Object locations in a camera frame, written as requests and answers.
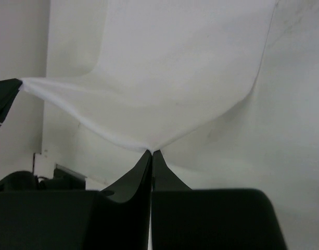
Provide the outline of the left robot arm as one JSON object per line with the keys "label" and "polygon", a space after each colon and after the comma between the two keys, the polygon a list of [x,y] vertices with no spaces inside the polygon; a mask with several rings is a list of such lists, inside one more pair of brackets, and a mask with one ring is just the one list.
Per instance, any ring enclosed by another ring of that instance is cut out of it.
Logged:
{"label": "left robot arm", "polygon": [[[19,79],[0,81],[0,127],[22,86]],[[16,171],[0,180],[0,192],[40,190],[84,190],[85,178],[56,168],[53,178],[36,176],[33,171]]]}

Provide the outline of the white tank top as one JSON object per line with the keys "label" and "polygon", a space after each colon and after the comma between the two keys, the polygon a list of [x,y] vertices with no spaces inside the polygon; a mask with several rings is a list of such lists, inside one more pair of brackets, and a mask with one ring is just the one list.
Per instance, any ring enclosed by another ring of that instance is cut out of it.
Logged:
{"label": "white tank top", "polygon": [[93,70],[23,78],[22,89],[116,145],[156,151],[248,95],[274,8],[274,1],[109,1]]}

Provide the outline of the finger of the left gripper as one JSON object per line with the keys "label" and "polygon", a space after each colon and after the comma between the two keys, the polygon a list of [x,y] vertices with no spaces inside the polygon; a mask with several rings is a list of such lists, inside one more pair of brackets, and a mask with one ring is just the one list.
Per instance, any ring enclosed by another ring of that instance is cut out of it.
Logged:
{"label": "finger of the left gripper", "polygon": [[19,92],[22,81],[19,79],[7,79],[0,81],[0,127]]}

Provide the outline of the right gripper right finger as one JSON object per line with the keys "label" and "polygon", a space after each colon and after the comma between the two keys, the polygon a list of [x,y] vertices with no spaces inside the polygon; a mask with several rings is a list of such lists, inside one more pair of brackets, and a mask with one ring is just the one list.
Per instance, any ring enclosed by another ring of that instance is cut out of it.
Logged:
{"label": "right gripper right finger", "polygon": [[153,249],[286,249],[273,205],[257,189],[192,190],[152,156]]}

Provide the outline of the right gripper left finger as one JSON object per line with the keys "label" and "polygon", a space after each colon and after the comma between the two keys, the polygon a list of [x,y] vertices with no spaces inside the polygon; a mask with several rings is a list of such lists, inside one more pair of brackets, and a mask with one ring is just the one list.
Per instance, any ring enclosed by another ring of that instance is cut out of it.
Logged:
{"label": "right gripper left finger", "polygon": [[103,190],[0,192],[0,249],[147,249],[151,153]]}

